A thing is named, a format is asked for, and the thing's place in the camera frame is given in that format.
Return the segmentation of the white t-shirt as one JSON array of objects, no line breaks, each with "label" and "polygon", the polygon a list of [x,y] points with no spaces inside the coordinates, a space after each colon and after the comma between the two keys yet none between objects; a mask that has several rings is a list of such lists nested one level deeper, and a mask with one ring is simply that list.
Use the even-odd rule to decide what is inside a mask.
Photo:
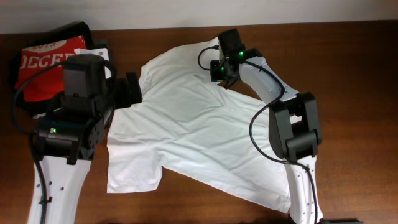
[{"label": "white t-shirt", "polygon": [[205,70],[218,58],[217,42],[172,48],[141,68],[142,103],[116,110],[108,133],[109,193],[155,190],[169,169],[288,211],[287,176],[272,161],[264,103],[218,86]]}]

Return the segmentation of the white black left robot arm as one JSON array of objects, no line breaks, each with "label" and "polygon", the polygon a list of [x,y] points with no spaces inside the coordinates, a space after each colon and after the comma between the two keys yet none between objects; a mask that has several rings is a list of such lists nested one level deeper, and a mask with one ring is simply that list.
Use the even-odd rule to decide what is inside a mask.
[{"label": "white black left robot arm", "polygon": [[142,102],[137,74],[119,78],[113,64],[99,55],[74,55],[62,65],[61,106],[29,135],[35,162],[29,223],[74,223],[96,147],[115,110]]}]

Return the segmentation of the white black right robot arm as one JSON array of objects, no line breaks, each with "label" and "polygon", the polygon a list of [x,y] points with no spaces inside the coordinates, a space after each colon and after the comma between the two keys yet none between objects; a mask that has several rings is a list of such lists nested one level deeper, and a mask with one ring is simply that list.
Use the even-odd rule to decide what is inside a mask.
[{"label": "white black right robot arm", "polygon": [[311,93],[293,89],[268,66],[258,49],[247,49],[237,29],[218,35],[220,57],[210,63],[211,80],[249,85],[269,112],[272,161],[283,164],[290,190],[292,223],[321,223],[315,164],[322,131],[318,106]]}]

